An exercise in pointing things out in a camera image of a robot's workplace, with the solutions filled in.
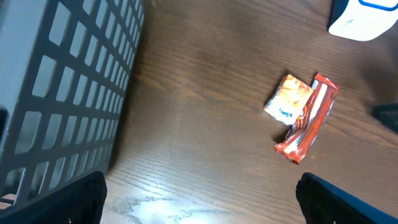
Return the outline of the grey plastic mesh basket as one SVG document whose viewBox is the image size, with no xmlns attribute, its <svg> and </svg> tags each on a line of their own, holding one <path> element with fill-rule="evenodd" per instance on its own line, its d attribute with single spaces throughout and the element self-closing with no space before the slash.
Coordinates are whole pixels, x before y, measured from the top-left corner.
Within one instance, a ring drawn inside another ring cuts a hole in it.
<svg viewBox="0 0 398 224">
<path fill-rule="evenodd" d="M 108 170 L 142 0 L 1 2 L 1 215 Z"/>
</svg>

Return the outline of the small orange packet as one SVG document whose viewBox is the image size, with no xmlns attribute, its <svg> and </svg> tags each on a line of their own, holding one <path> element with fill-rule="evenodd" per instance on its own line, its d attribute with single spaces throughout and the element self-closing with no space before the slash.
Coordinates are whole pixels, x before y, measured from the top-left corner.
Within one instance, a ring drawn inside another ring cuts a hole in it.
<svg viewBox="0 0 398 224">
<path fill-rule="evenodd" d="M 264 111 L 286 125 L 293 125 L 312 93 L 313 89 L 310 86 L 288 74 L 265 104 Z"/>
</svg>

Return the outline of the white barcode scanner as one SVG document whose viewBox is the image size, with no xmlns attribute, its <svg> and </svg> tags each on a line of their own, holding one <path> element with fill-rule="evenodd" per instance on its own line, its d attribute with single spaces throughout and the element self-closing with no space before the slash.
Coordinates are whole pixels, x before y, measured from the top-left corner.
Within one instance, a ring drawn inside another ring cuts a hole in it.
<svg viewBox="0 0 398 224">
<path fill-rule="evenodd" d="M 328 32 L 357 41 L 379 37 L 397 22 L 397 0 L 333 0 Z"/>
</svg>

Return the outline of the red orange snack bar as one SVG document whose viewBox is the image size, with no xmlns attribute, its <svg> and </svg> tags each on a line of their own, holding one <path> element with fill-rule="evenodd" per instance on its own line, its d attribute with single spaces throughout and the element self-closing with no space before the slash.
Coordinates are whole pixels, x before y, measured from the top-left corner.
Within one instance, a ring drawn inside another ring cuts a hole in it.
<svg viewBox="0 0 398 224">
<path fill-rule="evenodd" d="M 313 93 L 303 108 L 302 114 L 291 125 L 283 142 L 274 150 L 290 162 L 299 164 L 318 136 L 318 132 L 333 107 L 339 86 L 318 73 L 312 83 Z"/>
</svg>

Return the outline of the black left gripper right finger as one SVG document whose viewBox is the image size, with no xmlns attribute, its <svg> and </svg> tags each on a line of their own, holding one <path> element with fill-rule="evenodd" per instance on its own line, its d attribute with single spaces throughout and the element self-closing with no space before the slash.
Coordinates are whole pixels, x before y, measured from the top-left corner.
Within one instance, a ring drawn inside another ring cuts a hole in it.
<svg viewBox="0 0 398 224">
<path fill-rule="evenodd" d="M 298 181 L 296 198 L 307 223 L 397 224 L 397 218 L 310 172 Z"/>
</svg>

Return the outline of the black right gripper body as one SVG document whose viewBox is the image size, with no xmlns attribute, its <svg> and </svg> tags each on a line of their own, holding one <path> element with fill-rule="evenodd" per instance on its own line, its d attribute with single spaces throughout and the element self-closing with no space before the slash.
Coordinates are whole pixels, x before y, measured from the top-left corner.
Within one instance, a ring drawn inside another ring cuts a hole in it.
<svg viewBox="0 0 398 224">
<path fill-rule="evenodd" d="M 384 126 L 397 133 L 397 103 L 377 105 L 373 107 L 372 116 Z"/>
</svg>

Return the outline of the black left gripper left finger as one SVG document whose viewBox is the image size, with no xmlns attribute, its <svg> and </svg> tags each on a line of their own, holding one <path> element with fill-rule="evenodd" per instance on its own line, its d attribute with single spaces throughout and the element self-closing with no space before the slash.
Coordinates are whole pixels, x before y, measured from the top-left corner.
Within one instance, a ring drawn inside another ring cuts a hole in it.
<svg viewBox="0 0 398 224">
<path fill-rule="evenodd" d="M 1 224 L 99 224 L 107 196 L 104 175 L 95 171 L 28 207 Z"/>
</svg>

